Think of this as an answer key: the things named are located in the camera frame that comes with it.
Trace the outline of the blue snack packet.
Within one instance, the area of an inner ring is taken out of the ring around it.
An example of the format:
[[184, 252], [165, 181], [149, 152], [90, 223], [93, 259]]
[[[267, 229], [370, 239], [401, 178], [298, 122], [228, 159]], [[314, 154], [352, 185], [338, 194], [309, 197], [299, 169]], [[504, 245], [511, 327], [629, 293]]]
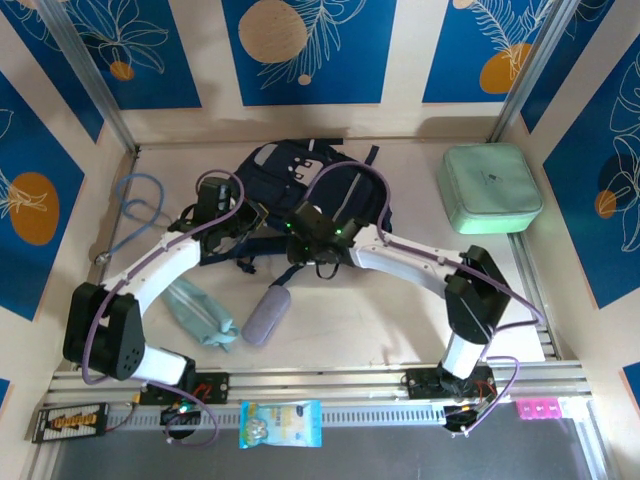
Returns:
[[319, 400], [261, 404], [243, 402], [239, 424], [239, 448], [260, 445], [320, 448], [322, 404]]

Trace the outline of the teal zip pouch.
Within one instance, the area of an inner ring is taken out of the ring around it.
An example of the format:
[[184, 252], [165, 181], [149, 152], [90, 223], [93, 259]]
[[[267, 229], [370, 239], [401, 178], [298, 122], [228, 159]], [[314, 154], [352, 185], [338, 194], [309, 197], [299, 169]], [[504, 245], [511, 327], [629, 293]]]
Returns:
[[160, 295], [177, 323], [201, 346], [230, 351], [239, 329], [232, 314], [199, 287], [180, 277]]

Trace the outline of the dark grey panel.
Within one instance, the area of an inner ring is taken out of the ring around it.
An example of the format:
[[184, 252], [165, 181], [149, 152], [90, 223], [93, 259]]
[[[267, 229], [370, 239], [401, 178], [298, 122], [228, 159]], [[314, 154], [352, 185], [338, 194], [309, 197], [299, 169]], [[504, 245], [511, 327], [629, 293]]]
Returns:
[[320, 448], [242, 450], [224, 430], [207, 448], [156, 432], [115, 432], [62, 446], [52, 480], [591, 480], [570, 420], [522, 421], [496, 409], [467, 438], [422, 426], [327, 428]]

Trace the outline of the navy blue backpack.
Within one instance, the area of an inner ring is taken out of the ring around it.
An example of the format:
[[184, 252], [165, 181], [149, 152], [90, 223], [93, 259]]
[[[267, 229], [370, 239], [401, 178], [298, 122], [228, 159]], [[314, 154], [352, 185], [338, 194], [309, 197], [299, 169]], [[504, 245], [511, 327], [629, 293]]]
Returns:
[[384, 231], [391, 232], [385, 184], [373, 173], [358, 170], [357, 164], [326, 139], [279, 140], [254, 150], [235, 176], [244, 186], [245, 201], [262, 203], [269, 216], [243, 242], [234, 246], [224, 242], [229, 247], [225, 260], [234, 259], [253, 274], [257, 256], [284, 254], [286, 216], [305, 198], [337, 224], [350, 219], [379, 221]]

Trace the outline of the aluminium frame post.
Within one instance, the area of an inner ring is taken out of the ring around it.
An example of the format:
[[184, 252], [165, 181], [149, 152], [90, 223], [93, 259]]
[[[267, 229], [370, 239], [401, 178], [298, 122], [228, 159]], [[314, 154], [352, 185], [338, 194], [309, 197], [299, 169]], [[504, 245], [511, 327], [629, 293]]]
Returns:
[[487, 143], [500, 142], [517, 119], [549, 57], [555, 50], [580, 0], [553, 0], [549, 15], [539, 30], [525, 63], [508, 93]]
[[115, 98], [100, 74], [64, 7], [57, 0], [34, 0], [38, 13], [92, 103], [129, 153], [138, 145], [126, 126]]

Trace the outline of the black power distribution board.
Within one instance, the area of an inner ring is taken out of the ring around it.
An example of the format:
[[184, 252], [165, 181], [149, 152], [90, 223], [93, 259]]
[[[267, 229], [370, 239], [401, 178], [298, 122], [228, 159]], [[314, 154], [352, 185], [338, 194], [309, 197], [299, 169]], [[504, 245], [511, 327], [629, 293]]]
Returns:
[[32, 444], [103, 436], [106, 433], [107, 403], [40, 409], [36, 416]]

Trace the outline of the blue stethoscope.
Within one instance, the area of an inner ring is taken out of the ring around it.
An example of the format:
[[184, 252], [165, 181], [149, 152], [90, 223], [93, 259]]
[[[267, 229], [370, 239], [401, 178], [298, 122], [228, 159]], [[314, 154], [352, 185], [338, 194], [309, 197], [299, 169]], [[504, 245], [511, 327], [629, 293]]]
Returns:
[[[136, 180], [144, 180], [153, 184], [157, 190], [157, 201], [155, 204], [143, 198], [127, 198], [125, 192], [132, 187]], [[139, 224], [138, 228], [130, 233], [127, 237], [110, 247], [109, 250], [99, 253], [94, 258], [94, 264], [98, 266], [106, 265], [114, 254], [122, 249], [126, 244], [138, 238], [141, 234], [152, 227], [168, 227], [171, 223], [171, 217], [163, 210], [165, 202], [165, 188], [163, 184], [153, 175], [146, 173], [132, 173], [121, 178], [115, 185], [114, 194], [119, 206], [119, 213], [126, 219], [135, 221]], [[144, 207], [151, 212], [148, 219], [136, 216], [133, 210], [136, 207]]]

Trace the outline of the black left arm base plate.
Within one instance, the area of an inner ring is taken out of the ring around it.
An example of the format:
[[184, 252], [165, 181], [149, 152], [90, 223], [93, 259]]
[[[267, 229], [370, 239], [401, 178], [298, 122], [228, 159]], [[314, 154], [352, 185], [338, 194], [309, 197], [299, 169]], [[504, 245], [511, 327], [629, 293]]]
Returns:
[[[179, 388], [198, 398], [207, 405], [222, 405], [227, 403], [230, 375], [226, 372], [195, 373]], [[185, 400], [182, 394], [148, 385], [140, 393], [141, 405], [168, 406]]]

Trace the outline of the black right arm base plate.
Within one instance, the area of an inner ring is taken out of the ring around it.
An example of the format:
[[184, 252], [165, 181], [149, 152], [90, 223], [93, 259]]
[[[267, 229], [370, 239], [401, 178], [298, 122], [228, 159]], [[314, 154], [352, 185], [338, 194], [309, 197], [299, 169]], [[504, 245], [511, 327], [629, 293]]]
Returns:
[[403, 384], [411, 400], [473, 399], [497, 394], [492, 378], [493, 371], [486, 365], [477, 366], [465, 379], [440, 367], [424, 367], [407, 369]]

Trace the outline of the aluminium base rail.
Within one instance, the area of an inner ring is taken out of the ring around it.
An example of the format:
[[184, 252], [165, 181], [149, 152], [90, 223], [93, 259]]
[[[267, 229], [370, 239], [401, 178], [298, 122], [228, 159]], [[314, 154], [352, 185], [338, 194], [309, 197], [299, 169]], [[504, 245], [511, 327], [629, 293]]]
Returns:
[[[293, 401], [318, 399], [329, 402], [403, 401], [408, 386], [400, 370], [273, 370], [236, 371], [229, 374], [227, 402]], [[89, 386], [77, 372], [56, 373], [44, 394], [46, 406], [90, 402], [124, 403], [140, 390], [136, 381], [108, 380]], [[520, 367], [510, 399], [592, 396], [592, 389], [578, 363], [526, 363]]]

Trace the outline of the pink pill box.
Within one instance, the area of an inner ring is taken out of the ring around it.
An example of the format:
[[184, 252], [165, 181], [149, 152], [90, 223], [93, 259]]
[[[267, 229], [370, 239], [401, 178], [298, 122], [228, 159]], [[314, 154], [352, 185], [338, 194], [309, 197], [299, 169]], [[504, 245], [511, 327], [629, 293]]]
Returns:
[[522, 420], [546, 420], [562, 417], [561, 407], [556, 398], [526, 398], [516, 401], [516, 408]]

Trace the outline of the mint green storage case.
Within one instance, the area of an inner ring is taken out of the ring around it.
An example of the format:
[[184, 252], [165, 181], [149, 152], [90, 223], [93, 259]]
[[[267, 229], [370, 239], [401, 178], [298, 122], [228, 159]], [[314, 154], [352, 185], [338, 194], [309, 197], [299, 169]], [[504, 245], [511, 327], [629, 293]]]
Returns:
[[520, 233], [543, 209], [523, 153], [508, 143], [448, 149], [437, 184], [447, 218], [460, 234]]

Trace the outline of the purple glasses case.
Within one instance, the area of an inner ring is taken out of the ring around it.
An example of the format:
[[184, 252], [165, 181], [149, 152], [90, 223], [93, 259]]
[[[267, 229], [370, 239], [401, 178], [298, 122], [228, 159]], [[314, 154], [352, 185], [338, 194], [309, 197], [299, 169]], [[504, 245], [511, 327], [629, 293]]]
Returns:
[[251, 345], [263, 345], [279, 325], [291, 305], [291, 294], [283, 286], [272, 285], [260, 299], [241, 329]]

